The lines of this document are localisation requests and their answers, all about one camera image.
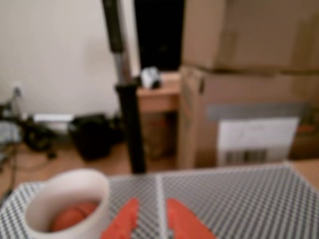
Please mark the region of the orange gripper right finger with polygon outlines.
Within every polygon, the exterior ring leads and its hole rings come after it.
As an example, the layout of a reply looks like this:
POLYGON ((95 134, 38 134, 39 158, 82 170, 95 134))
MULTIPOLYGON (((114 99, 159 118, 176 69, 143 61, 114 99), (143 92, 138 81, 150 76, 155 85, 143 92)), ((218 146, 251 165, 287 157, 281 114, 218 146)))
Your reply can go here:
POLYGON ((186 205, 177 199, 166 201, 168 228, 174 239, 215 239, 216 235, 186 205))

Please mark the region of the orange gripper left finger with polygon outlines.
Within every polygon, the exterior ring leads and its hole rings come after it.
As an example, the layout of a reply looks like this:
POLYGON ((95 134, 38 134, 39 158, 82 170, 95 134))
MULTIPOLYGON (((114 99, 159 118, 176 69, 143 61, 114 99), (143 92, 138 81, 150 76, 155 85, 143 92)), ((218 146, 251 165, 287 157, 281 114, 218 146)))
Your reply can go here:
POLYGON ((132 231, 137 227, 139 201, 128 200, 118 211, 112 222, 101 233, 100 239, 130 239, 132 231))

